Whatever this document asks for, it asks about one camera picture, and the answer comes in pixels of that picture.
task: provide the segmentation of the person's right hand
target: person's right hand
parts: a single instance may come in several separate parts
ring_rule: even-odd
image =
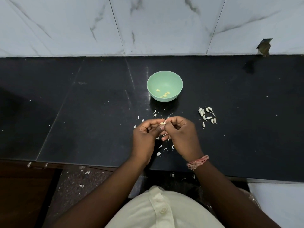
[[[166,135],[163,140],[171,137],[177,152],[187,161],[191,162],[204,156],[193,122],[174,116],[165,120]]]

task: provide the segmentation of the wrist band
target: wrist band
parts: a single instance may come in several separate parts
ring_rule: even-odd
[[[190,170],[195,170],[198,166],[203,165],[207,160],[209,159],[208,155],[205,155],[204,157],[194,160],[192,162],[188,162],[187,166]]]

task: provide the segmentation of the black countertop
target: black countertop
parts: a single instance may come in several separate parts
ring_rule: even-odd
[[[146,89],[161,70],[184,82],[169,103]],[[157,117],[192,120],[204,153],[227,176],[304,181],[303,74],[302,56],[3,58],[0,158],[118,167],[133,126],[156,108]],[[218,125],[202,128],[204,106]],[[150,169],[188,171],[171,146],[156,141]]]

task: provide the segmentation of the mint green bowl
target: mint green bowl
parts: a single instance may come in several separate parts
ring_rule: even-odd
[[[161,102],[169,102],[176,99],[183,89],[183,80],[176,73],[171,71],[159,71],[152,74],[147,81],[147,88],[151,96]],[[167,97],[160,98],[166,92]]]

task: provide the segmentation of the bowl rim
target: bowl rim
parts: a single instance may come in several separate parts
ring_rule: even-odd
[[[166,99],[170,99],[170,98],[173,98],[173,97],[175,97],[175,96],[177,96],[177,95],[179,95],[180,94],[180,92],[182,91],[182,89],[183,89],[183,87],[184,87],[184,82],[183,82],[183,80],[181,79],[181,77],[177,74],[177,73],[175,73],[175,72],[172,72],[172,71],[169,71],[169,70],[161,70],[161,71],[157,71],[156,73],[154,73],[154,74],[157,74],[157,73],[159,73],[159,72],[171,72],[171,73],[174,73],[175,75],[177,75],[178,77],[179,77],[179,79],[181,80],[181,89],[180,89],[180,91],[176,94],[176,95],[174,95],[174,96],[172,96],[172,97],[169,97],[169,98],[166,98]],[[148,90],[148,92],[152,95],[152,96],[154,96],[154,97],[156,97],[156,98],[159,98],[159,99],[162,99],[162,98],[160,98],[160,97],[157,97],[157,96],[155,96],[154,94],[152,94],[151,92],[150,92],[150,90],[149,90],[149,88],[148,88],[148,82],[149,82],[149,80],[150,80],[150,78],[154,75],[154,74],[152,74],[149,78],[148,78],[148,80],[147,80],[147,90]]]

